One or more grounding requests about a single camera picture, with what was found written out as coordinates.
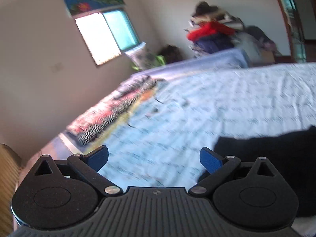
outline blue gripper pad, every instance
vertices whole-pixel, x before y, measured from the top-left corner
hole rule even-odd
[[[225,159],[223,157],[217,155],[206,147],[203,147],[200,150],[200,162],[210,174],[221,168],[224,161]]]

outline dark blue cloth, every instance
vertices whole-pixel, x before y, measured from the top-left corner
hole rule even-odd
[[[208,53],[215,53],[234,47],[230,38],[225,34],[215,34],[206,37],[201,37],[195,44]]]

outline triangular cutout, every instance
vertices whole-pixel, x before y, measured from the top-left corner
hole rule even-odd
[[[257,175],[274,176],[266,163],[261,163]]]
[[[52,173],[53,172],[52,172],[48,162],[47,161],[43,161],[39,165],[38,169],[36,170],[35,175],[48,175],[48,174],[52,174]]]

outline orange fabric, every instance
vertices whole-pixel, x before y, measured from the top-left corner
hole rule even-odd
[[[202,26],[198,30],[191,31],[186,37],[192,42],[197,41],[201,37],[217,34],[218,32],[228,36],[235,34],[235,30],[227,27],[217,21],[211,21]]]

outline window frame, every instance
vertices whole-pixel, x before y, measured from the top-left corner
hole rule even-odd
[[[133,31],[134,34],[135,34],[135,37],[136,37],[136,40],[137,40],[137,44],[136,44],[136,45],[133,45],[133,46],[131,46],[131,47],[125,49],[125,50],[121,50],[121,49],[120,49],[119,44],[117,43],[116,38],[115,38],[115,36],[113,35],[113,32],[112,32],[111,28],[109,27],[109,24],[107,23],[107,20],[106,20],[106,18],[105,18],[105,16],[104,16],[104,13],[111,12],[111,11],[122,11],[123,13],[125,13],[125,15],[126,15],[126,17],[127,17],[127,19],[128,19],[128,23],[130,24],[131,29],[132,29],[132,31]],[[138,34],[137,34],[137,32],[136,32],[136,30],[135,30],[135,28],[134,28],[134,26],[133,26],[131,20],[130,20],[130,17],[128,16],[127,11],[126,11],[123,7],[121,7],[121,6],[120,6],[120,7],[113,7],[113,8],[109,8],[109,9],[94,10],[94,11],[89,11],[88,13],[78,14],[78,15],[76,15],[75,17],[73,17],[74,22],[75,22],[75,20],[78,19],[78,18],[85,17],[85,16],[88,16],[88,15],[91,15],[91,14],[94,14],[94,13],[101,13],[101,14],[102,14],[102,16],[103,16],[103,18],[104,18],[104,20],[105,20],[105,22],[106,22],[106,24],[107,24],[107,26],[108,26],[110,32],[111,32],[113,38],[114,38],[115,43],[116,43],[117,47],[119,48],[119,50],[120,50],[120,52],[121,52],[120,55],[118,55],[118,56],[116,56],[116,57],[114,57],[114,58],[112,58],[112,59],[110,59],[110,60],[108,60],[108,61],[106,61],[106,62],[100,64],[100,65],[96,64],[96,63],[95,63],[95,60],[94,60],[94,58],[93,58],[93,56],[92,56],[92,54],[91,54],[91,52],[90,52],[90,50],[89,50],[89,47],[88,47],[88,45],[86,44],[86,41],[84,40],[84,38],[83,38],[83,36],[82,36],[82,34],[81,34],[80,30],[79,30],[79,27],[78,27],[77,24],[75,23],[75,25],[76,25],[76,27],[77,27],[77,29],[78,29],[78,32],[79,32],[79,34],[80,34],[80,36],[81,36],[81,38],[82,38],[82,40],[83,40],[83,42],[84,42],[84,44],[85,44],[85,46],[86,46],[86,48],[87,48],[87,51],[88,51],[88,53],[90,54],[90,56],[91,56],[91,58],[92,58],[92,60],[93,60],[93,63],[95,64],[95,66],[96,66],[97,68],[99,68],[99,67],[101,67],[101,66],[107,64],[108,62],[110,62],[110,61],[112,61],[112,60],[114,60],[114,59],[116,59],[116,58],[121,57],[121,55],[123,55],[124,52],[129,51],[129,50],[131,50],[131,49],[133,49],[133,48],[135,48],[135,47],[137,47],[137,46],[140,45],[141,41],[140,41],[140,39],[139,39],[139,36],[138,36]]]

